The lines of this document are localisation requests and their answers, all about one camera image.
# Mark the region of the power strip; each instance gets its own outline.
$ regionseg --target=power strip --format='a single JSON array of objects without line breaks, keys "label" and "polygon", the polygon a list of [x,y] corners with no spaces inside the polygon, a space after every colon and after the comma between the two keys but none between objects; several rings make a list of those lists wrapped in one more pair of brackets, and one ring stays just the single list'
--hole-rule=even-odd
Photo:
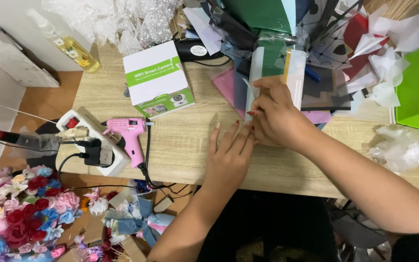
[{"label": "power strip", "polygon": [[[125,168],[125,166],[130,162],[129,155],[124,152],[116,143],[110,139],[109,137],[102,134],[101,131],[98,130],[98,127],[92,123],[88,118],[82,116],[74,109],[68,111],[64,116],[59,119],[56,124],[56,127],[60,131],[64,131],[69,129],[67,125],[71,122],[78,122],[75,127],[87,127],[89,129],[89,136],[85,140],[89,140],[90,138],[97,138],[101,140],[101,147],[105,149],[110,149],[114,153],[114,162],[112,165],[108,167],[96,167],[104,176],[111,176],[115,177],[118,176],[119,173]],[[83,146],[75,145],[81,152],[85,152],[85,148]]]}]

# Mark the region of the sunflower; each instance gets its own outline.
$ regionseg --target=sunflower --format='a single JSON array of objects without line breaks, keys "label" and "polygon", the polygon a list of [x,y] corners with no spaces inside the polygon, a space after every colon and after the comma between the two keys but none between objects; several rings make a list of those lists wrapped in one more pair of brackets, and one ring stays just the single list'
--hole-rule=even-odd
[{"label": "sunflower", "polygon": [[90,198],[86,197],[82,200],[82,203],[80,204],[80,209],[86,212],[89,206],[90,206]]}]

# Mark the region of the yellow liquid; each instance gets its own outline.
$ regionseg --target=yellow liquid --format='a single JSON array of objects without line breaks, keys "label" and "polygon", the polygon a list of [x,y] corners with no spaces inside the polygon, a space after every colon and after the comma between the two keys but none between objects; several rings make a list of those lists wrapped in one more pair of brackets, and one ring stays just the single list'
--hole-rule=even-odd
[{"label": "yellow liquid", "polygon": [[49,40],[86,72],[95,72],[100,68],[100,62],[96,61],[96,59],[72,37],[59,36],[50,38]]}]

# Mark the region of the red switch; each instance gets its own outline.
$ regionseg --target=red switch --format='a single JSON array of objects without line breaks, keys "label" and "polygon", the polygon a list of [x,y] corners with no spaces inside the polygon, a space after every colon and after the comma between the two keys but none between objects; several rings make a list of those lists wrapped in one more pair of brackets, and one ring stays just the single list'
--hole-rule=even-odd
[{"label": "red switch", "polygon": [[71,118],[69,122],[67,123],[68,128],[74,128],[80,121],[78,121],[76,118]]}]

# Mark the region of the blue pen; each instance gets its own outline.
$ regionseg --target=blue pen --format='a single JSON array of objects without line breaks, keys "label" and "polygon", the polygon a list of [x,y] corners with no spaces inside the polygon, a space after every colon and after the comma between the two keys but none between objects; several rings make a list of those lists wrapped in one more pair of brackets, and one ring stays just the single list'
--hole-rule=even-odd
[{"label": "blue pen", "polygon": [[321,82],[319,75],[311,69],[309,65],[305,65],[305,74],[316,82]]}]

